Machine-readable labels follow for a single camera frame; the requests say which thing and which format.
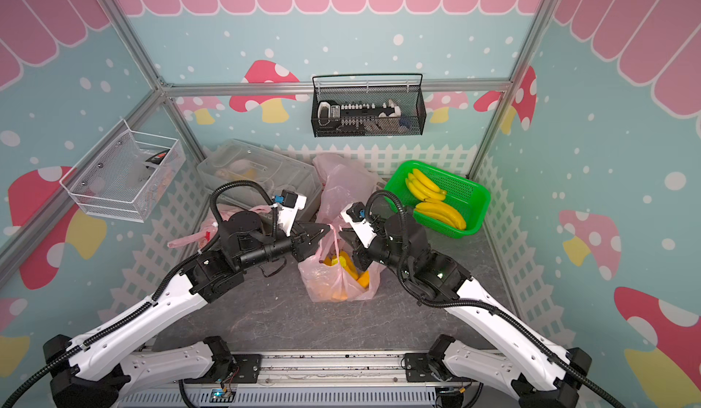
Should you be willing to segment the orange banana bunch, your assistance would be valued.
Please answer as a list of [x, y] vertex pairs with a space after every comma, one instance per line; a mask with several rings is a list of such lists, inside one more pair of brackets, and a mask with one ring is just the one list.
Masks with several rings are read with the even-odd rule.
[[332, 275], [332, 285], [328, 287], [331, 301], [351, 300], [369, 290], [371, 273], [359, 271], [347, 252], [341, 251], [339, 256], [327, 257], [322, 264], [330, 269]]

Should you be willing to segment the pink plastic bag front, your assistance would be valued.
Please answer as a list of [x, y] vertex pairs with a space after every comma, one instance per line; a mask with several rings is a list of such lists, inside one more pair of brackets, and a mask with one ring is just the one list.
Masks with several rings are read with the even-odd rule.
[[[222, 205], [218, 204], [217, 207], [224, 220], [228, 220], [234, 214], [243, 212], [244, 209], [241, 207], [233, 207], [233, 205]], [[215, 220], [212, 211], [209, 211], [206, 218], [200, 225], [199, 231], [195, 234], [189, 236], [184, 236], [183, 238], [177, 238], [170, 241], [167, 244], [168, 249], [180, 249], [180, 247], [186, 247], [190, 244], [195, 243], [199, 249], [203, 249], [207, 243], [209, 243], [212, 238], [217, 233], [218, 222]]]

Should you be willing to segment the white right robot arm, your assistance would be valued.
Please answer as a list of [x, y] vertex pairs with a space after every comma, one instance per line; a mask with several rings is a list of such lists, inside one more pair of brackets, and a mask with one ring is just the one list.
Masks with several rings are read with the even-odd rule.
[[439, 380], [466, 379], [501, 391], [521, 407], [574, 407], [587, 388], [610, 406], [614, 396], [588, 377], [591, 356], [538, 334], [488, 293], [468, 269], [430, 246], [399, 198], [385, 190], [341, 211], [342, 238], [355, 264], [388, 267], [420, 305], [443, 309], [472, 327], [495, 351], [440, 336], [427, 358]]

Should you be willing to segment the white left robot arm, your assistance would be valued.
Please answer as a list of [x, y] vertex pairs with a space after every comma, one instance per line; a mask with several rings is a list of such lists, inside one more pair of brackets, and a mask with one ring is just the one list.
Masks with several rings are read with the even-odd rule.
[[[263, 230], [256, 212], [243, 210], [223, 218], [218, 207], [224, 192], [250, 187], [262, 196], [273, 224]], [[297, 220], [303, 196], [283, 191], [271, 197], [249, 180], [221, 185], [209, 198], [217, 232], [202, 249], [179, 262], [154, 293], [108, 323], [69, 339], [58, 335], [44, 345], [46, 364], [5, 401], [13, 407], [45, 376], [58, 407], [113, 407], [144, 389], [168, 382], [223, 382], [237, 362], [226, 343], [208, 337], [191, 347], [165, 353], [138, 353], [138, 348], [181, 318], [206, 307], [239, 286], [252, 267], [287, 257], [303, 262], [319, 250], [332, 230], [327, 224]]]

